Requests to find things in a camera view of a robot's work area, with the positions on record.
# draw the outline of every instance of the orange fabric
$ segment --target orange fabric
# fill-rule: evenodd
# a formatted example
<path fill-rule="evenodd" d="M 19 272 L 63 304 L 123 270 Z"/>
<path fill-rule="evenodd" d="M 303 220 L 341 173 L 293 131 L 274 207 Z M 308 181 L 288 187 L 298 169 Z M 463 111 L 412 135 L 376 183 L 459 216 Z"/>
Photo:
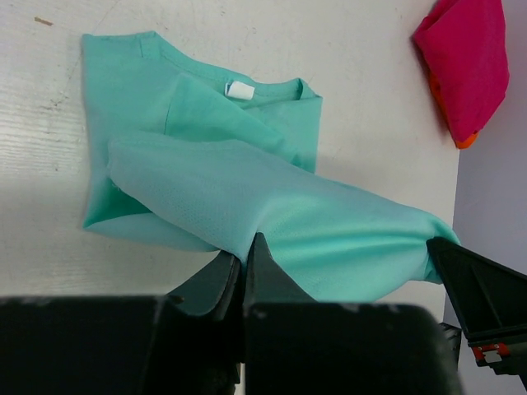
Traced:
<path fill-rule="evenodd" d="M 445 101 L 441 97 L 441 87 L 439 86 L 439 81 L 437 80 L 436 75 L 433 72 L 428 73 L 428 85 L 430 85 L 430 92 L 431 95 L 434 96 L 434 99 L 436 100 L 437 105 L 439 105 L 439 110 L 441 111 L 441 115 L 443 115 L 443 119 L 446 121 L 446 124 L 448 124 L 448 118 L 446 116 L 446 107 L 445 107 Z M 469 148 L 473 142 L 476 141 L 478 138 L 478 131 L 474 132 L 467 138 L 464 142 L 458 142 L 454 139 L 454 136 L 452 136 L 452 139 L 455 142 L 455 146 L 457 146 L 460 150 L 464 150 L 466 148 Z"/>

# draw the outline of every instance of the tabletop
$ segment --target tabletop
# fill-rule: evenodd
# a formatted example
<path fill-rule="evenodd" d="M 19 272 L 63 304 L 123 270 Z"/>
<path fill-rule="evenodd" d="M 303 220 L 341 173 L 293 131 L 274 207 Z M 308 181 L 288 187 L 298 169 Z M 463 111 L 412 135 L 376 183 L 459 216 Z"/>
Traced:
<path fill-rule="evenodd" d="M 324 97 L 317 173 L 452 223 L 458 152 L 410 36 L 434 0 L 5 0 L 0 4 L 0 294 L 167 292 L 214 253 L 81 229 L 89 159 L 80 37 L 155 30 L 257 81 Z M 441 320 L 442 286 L 386 300 Z"/>

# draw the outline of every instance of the wooden surface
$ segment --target wooden surface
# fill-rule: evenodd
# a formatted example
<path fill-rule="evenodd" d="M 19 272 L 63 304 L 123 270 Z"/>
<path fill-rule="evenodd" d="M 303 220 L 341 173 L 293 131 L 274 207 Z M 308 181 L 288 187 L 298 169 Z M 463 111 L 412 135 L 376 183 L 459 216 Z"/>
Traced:
<path fill-rule="evenodd" d="M 303 77 L 324 97 L 320 174 L 451 223 L 458 152 L 409 42 L 432 4 L 2 1 L 0 293 L 165 292 L 211 257 L 80 229 L 89 176 L 79 45 L 86 32 L 156 30 L 196 59 L 260 81 Z M 444 296 L 442 286 L 408 284 L 389 299 L 424 304 L 441 319 Z"/>

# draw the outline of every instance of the pink cloth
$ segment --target pink cloth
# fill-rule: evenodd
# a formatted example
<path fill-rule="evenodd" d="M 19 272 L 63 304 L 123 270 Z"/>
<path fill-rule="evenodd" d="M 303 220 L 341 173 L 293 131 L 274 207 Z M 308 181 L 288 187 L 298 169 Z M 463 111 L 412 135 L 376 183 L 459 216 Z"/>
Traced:
<path fill-rule="evenodd" d="M 492 117 L 509 83 L 501 0 L 439 0 L 413 39 L 439 81 L 450 133 L 464 142 Z"/>

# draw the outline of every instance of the red component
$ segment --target red component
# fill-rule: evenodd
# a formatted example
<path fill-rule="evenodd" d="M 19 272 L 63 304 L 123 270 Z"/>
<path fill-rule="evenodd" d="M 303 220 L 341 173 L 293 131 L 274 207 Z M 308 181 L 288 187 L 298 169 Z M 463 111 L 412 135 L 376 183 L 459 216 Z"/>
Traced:
<path fill-rule="evenodd" d="M 472 352 L 478 361 L 485 360 L 485 355 L 483 354 L 485 351 L 497 351 L 501 357 L 511 355 L 511 352 L 505 343 L 494 343 L 489 344 L 488 346 L 472 347 Z"/>

